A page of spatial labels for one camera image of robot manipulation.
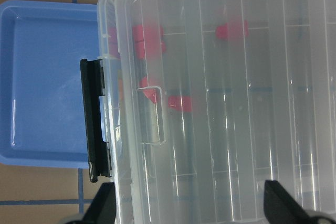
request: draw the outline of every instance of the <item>blue tray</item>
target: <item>blue tray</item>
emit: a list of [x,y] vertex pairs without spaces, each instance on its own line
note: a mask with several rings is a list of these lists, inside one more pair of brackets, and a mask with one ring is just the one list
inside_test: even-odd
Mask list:
[[96,5],[0,5],[0,162],[87,168],[79,61],[99,55]]

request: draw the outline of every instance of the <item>tiled floor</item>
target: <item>tiled floor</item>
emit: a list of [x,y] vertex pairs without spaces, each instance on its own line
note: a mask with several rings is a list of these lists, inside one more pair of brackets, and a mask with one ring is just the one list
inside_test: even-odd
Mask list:
[[[95,4],[97,0],[36,0]],[[7,166],[0,164],[0,223],[55,224],[83,213],[95,196],[99,178],[89,182],[82,169]]]

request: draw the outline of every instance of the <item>transparent storage box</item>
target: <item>transparent storage box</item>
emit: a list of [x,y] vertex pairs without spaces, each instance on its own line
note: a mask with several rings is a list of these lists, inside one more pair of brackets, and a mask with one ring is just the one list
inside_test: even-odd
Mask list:
[[98,12],[118,223],[267,223],[265,179],[336,217],[336,0]]

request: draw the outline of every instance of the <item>clear plastic container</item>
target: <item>clear plastic container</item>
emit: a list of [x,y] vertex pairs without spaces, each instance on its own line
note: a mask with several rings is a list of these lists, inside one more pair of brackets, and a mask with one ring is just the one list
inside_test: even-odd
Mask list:
[[265,179],[336,217],[336,0],[98,12],[118,223],[267,223]]

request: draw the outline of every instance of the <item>blue plastic tray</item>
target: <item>blue plastic tray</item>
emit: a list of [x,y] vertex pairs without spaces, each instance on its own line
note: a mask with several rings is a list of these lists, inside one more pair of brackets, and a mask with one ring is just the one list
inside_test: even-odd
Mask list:
[[96,5],[0,5],[0,162],[87,168],[79,61],[99,55]]

